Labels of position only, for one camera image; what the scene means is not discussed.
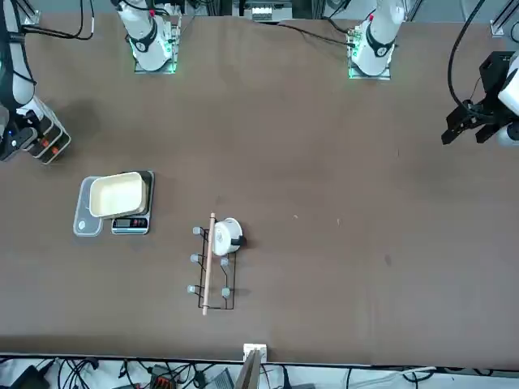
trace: scale display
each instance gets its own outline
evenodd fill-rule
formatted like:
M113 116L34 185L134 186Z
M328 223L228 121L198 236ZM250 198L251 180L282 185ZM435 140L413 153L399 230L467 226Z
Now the scale display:
M117 235L144 235L149 231L149 221L152 215L153 188L155 174L152 171L137 172L143 178L148 188L146 208L139 215L119 217L112 220L112 233Z

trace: brown table surface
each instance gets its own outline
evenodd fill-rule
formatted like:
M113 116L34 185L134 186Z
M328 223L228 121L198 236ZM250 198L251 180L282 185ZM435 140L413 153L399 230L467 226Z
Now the brown table surface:
M0 166L0 350L519 368L519 153L440 142L460 24L404 25L393 80L369 82L344 47L232 18L193 21L176 75L134 75L117 16L96 19L88 42L28 38L73 144ZM469 30L461 98L499 47ZM151 233L77 238L83 178L131 169L157 174ZM211 211L250 245L236 309L203 318L186 286Z

